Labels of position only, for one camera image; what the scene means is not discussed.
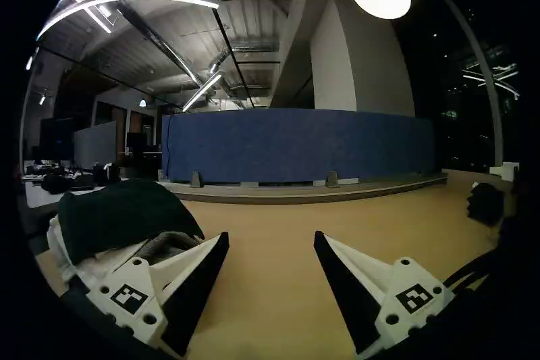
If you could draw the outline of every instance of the screw hole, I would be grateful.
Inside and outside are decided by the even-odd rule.
[[[400,321],[400,317],[398,317],[395,313],[391,313],[386,317],[386,323],[389,325],[395,325]]]
[[[142,317],[142,320],[148,325],[153,325],[157,321],[156,317],[150,313],[147,313],[144,317]]]
[[[412,335],[412,334],[415,334],[417,333],[418,331],[420,330],[420,328],[418,326],[413,326],[411,329],[409,329],[408,331],[408,335]]]
[[[129,326],[122,326],[122,330],[123,330],[124,332],[127,332],[127,333],[130,334],[131,336],[133,336],[133,334],[135,333],[135,332],[133,332],[133,329],[131,329]]]

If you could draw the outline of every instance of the office desk clutter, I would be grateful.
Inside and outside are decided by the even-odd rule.
[[[84,294],[136,339],[184,356],[229,249],[204,239],[174,194],[148,180],[67,192],[47,241],[70,293]]]
[[[126,180],[83,195],[67,192],[58,202],[58,218],[74,265],[164,231],[205,238],[182,202],[148,180]]]
[[[34,182],[40,182],[43,190],[56,195],[70,190],[93,190],[95,186],[107,186],[120,181],[119,168],[114,163],[96,164],[92,174],[80,170],[65,170],[61,166],[60,168],[62,170],[57,170],[58,174],[46,174],[43,179],[36,179]]]

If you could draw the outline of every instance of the desk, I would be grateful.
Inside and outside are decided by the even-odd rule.
[[[70,191],[75,195],[86,194],[88,192],[94,192],[103,189],[104,187],[96,187],[93,190],[85,191]],[[63,192],[60,194],[51,194],[49,191],[43,190],[41,184],[34,185],[32,182],[24,183],[24,190],[26,192],[26,203],[29,208],[42,207],[44,205],[55,204],[60,201],[63,196]]]

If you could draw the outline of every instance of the fabric cubicle divider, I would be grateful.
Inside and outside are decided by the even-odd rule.
[[[171,180],[190,180],[197,171],[207,182],[300,182],[322,180],[330,170],[340,178],[431,172],[433,142],[428,120],[258,109],[163,116],[161,149]]]

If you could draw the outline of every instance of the white column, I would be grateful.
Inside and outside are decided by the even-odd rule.
[[[410,81],[388,20],[329,0],[310,42],[315,108],[414,117]]]

